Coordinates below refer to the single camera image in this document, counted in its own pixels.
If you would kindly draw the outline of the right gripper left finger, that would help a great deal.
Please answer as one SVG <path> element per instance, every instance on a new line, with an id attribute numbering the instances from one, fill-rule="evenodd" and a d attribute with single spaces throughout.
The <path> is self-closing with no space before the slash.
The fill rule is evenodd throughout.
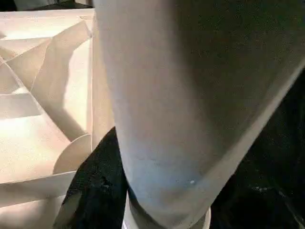
<path id="1" fill-rule="evenodd" d="M 128 183 L 113 127 L 77 169 L 54 229 L 120 229 Z"/>

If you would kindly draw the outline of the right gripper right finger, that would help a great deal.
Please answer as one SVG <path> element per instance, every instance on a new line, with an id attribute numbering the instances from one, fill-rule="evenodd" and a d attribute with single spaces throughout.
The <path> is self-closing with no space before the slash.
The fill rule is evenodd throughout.
<path id="1" fill-rule="evenodd" d="M 303 229 L 304 216 L 250 159 L 244 159 L 211 205 L 212 229 Z"/>

